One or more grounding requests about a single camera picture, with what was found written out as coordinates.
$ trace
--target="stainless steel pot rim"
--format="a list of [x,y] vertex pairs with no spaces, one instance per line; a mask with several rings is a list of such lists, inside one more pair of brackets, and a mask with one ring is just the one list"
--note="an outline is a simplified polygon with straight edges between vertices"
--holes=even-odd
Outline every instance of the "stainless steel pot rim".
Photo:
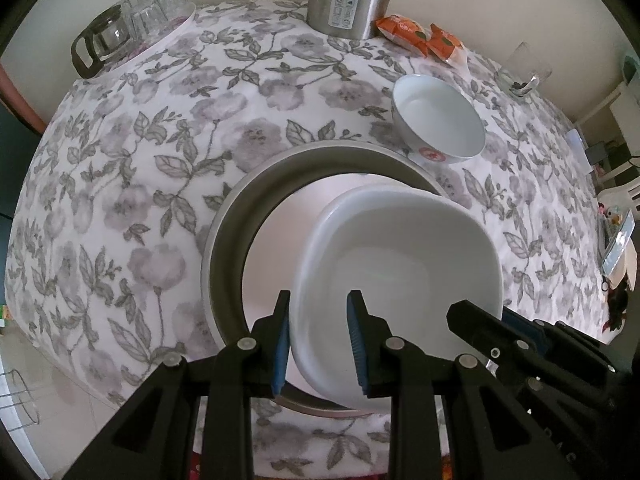
[[[321,178],[341,173],[384,174],[405,182],[409,186],[446,195],[432,176],[408,158],[366,142],[352,140],[313,142],[291,148],[262,163],[239,180],[229,192],[216,213],[204,247],[200,272],[202,304],[209,329],[219,348],[248,335],[241,300],[242,272],[248,248],[262,223],[278,204],[296,190]],[[266,192],[256,194],[256,190],[259,192],[261,189]],[[256,194],[255,200],[249,200],[252,194]],[[247,211],[254,213],[251,210],[254,202],[261,202],[255,206],[259,210],[258,214],[244,214],[240,215],[244,218],[234,218],[234,215],[238,214],[238,209],[242,209],[243,206],[245,213]],[[228,241],[233,236],[238,238],[240,243],[233,245],[232,242],[236,238],[231,242]],[[223,246],[226,245],[229,248],[229,244],[231,244],[229,253],[225,253]],[[214,261],[214,254],[224,255],[224,266],[220,265],[221,256]],[[213,267],[219,267],[213,279],[216,281],[215,291],[212,290]],[[230,279],[225,281],[220,278],[221,273]],[[225,301],[216,301],[212,296],[224,296]],[[276,402],[286,408],[309,415],[332,418],[365,415],[358,410],[305,394],[289,383],[285,385],[282,396],[277,398]]]

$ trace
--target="thermos label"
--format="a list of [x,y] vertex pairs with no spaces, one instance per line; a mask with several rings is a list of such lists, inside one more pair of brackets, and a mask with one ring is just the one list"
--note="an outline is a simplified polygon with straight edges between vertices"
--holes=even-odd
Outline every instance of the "thermos label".
[[358,0],[331,0],[329,25],[350,29],[356,15]]

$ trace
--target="orange packaging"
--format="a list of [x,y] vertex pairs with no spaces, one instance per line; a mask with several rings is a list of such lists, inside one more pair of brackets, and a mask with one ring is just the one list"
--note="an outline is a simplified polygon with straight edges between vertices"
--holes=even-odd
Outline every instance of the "orange packaging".
[[431,39],[427,41],[427,46],[445,62],[449,61],[457,48],[464,48],[458,38],[446,30],[442,30],[435,23],[431,23]]
[[426,31],[414,20],[392,14],[377,20],[376,26],[385,38],[409,52],[427,56],[431,50],[440,60],[470,77],[465,46],[453,34],[434,23],[431,23],[431,30]]
[[427,32],[414,20],[392,14],[377,20],[376,26],[385,38],[410,52],[423,56],[427,56],[429,53]]

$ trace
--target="orange snack bag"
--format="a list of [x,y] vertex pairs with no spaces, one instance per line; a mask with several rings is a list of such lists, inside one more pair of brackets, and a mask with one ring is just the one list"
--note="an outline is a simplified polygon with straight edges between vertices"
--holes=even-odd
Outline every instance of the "orange snack bag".
[[427,56],[429,53],[427,32],[414,20],[392,14],[377,20],[376,27],[389,41],[393,41],[414,54]]
[[464,49],[460,40],[453,34],[442,30],[435,23],[431,23],[431,38],[427,41],[429,49],[440,58],[440,60],[449,62],[456,49]]

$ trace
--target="tiled floor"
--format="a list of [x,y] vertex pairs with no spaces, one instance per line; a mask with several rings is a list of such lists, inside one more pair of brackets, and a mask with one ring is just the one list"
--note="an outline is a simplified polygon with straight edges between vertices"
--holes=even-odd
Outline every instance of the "tiled floor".
[[[20,371],[40,414],[40,423],[24,428],[24,434],[46,475],[37,464],[32,463],[32,467],[44,478],[59,478],[115,410],[60,371],[15,325],[0,336],[0,360],[5,371]],[[8,411],[0,410],[0,416],[10,429],[15,424],[9,421],[8,413],[3,413]],[[19,408],[18,416],[28,422]]]

